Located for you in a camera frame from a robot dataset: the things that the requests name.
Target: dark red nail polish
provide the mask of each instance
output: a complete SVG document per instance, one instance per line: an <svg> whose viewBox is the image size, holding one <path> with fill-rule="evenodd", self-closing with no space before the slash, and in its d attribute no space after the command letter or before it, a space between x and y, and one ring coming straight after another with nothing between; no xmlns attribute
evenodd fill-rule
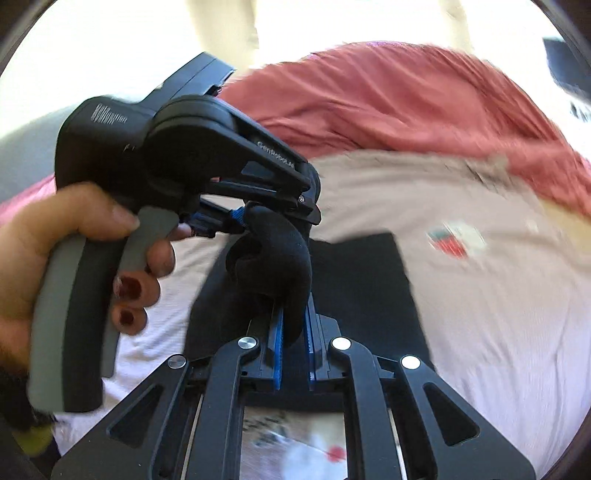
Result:
<svg viewBox="0 0 591 480"><path fill-rule="evenodd" d="M131 313L129 310L121 310L121 313L119 314L119 323L124 327L133 325L134 314Z"/></svg>
<svg viewBox="0 0 591 480"><path fill-rule="evenodd" d="M113 284L113 292L121 300L137 300L142 294L142 285L137 278L117 277Z"/></svg>

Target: black metal frame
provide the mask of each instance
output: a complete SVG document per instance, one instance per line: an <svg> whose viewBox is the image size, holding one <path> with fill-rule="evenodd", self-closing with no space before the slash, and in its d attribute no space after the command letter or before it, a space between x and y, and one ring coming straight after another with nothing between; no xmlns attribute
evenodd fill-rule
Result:
<svg viewBox="0 0 591 480"><path fill-rule="evenodd" d="M275 392L278 323L280 314L254 319L245 337L209 358L170 357L74 445L52 478L238 480L249 393ZM424 363L372 355L316 314L312 298L304 335L309 394L343 397L348 480L402 480L403 468L413 480L534 480L529 461Z"/></svg>

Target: hand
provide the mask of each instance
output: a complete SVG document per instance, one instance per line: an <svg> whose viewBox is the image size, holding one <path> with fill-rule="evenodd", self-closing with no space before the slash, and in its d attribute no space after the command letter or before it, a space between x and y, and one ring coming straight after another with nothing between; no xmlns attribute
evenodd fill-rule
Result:
<svg viewBox="0 0 591 480"><path fill-rule="evenodd" d="M80 232L98 241L128 236L139 226L135 215L115 203L93 184L77 184L54 196L32 203L0 228L0 366L11 372L28 368L33 307L51 249L67 235ZM190 236L180 225L168 240L147 252L146 271L122 272L113 283L119 298L111 321L122 333L143 330L150 307L160 297L157 278L174 269L169 240Z"/></svg>

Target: red dot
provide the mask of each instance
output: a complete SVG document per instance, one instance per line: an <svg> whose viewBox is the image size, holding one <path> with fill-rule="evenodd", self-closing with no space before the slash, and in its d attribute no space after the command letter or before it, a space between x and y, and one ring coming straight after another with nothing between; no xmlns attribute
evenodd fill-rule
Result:
<svg viewBox="0 0 591 480"><path fill-rule="evenodd" d="M344 448L339 447L338 445L333 445L329 448L329 451L326 452L326 456L328 457L329 462L337 463L345 460L347 458L347 453Z"/></svg>

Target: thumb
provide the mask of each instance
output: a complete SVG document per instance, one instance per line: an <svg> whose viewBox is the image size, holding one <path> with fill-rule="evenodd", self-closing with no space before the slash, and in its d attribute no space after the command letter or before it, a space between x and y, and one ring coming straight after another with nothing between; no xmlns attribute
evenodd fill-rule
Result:
<svg viewBox="0 0 591 480"><path fill-rule="evenodd" d="M117 240L136 230L139 220L97 185L79 183L26 206L10 225L24 244L39 255L48 255L71 233L92 240Z"/></svg>

